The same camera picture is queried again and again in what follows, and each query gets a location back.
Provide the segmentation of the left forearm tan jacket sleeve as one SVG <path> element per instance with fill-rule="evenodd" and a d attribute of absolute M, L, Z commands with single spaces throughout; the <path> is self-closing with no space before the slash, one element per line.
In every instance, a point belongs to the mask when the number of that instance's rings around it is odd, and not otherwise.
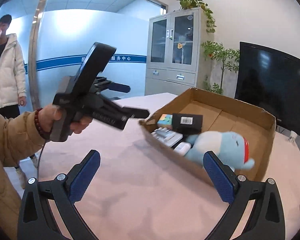
<path fill-rule="evenodd" d="M 5 167 L 38 152 L 45 140 L 34 123 L 35 113 L 25 112 L 15 119 L 0 115 L 0 239 L 17 239 L 21 198 L 9 180 Z"/>

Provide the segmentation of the person's left hand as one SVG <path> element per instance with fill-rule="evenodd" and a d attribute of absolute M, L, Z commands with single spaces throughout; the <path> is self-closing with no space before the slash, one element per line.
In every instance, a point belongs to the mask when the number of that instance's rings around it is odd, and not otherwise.
<path fill-rule="evenodd" d="M 50 133 L 53 123 L 62 118 L 62 110 L 57 106 L 47 105 L 37 112 L 36 117 L 38 131 Z M 80 134 L 91 122 L 91 117 L 83 116 L 79 121 L 70 124 L 70 130 L 75 134 Z"/>

